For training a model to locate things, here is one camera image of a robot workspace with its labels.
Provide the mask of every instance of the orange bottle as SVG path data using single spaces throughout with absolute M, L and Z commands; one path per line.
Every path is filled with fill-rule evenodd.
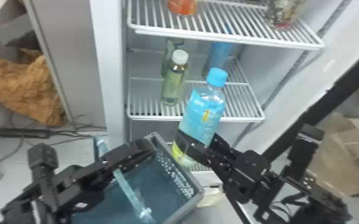
M 168 9 L 176 14 L 193 15 L 197 11 L 198 0 L 168 0 Z

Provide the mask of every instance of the gray plastic bin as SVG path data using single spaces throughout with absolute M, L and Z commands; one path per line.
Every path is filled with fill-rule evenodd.
M 156 156 L 124 175 L 138 199 L 156 223 L 180 223 L 203 198 L 203 188 L 192 174 L 171 156 L 162 137 L 153 132 L 145 138 L 156 148 Z M 86 213 L 73 215 L 74 224 L 144 224 L 116 182 L 105 189 L 105 200 Z

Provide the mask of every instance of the green tea bottle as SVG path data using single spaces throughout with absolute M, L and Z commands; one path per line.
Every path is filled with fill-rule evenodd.
M 162 86 L 162 103 L 173 106 L 182 97 L 185 78 L 189 71 L 189 55 L 184 50 L 175 50 L 164 75 Z

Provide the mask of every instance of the blue bottle cap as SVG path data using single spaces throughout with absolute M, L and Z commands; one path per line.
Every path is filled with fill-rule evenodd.
M 228 73 L 223 69 L 211 68 L 206 81 L 212 86 L 223 87 L 227 80 L 227 76 Z

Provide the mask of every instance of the glass jar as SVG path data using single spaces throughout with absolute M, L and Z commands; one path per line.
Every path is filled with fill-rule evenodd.
M 307 0 L 267 0 L 266 21 L 279 30 L 288 30 Z

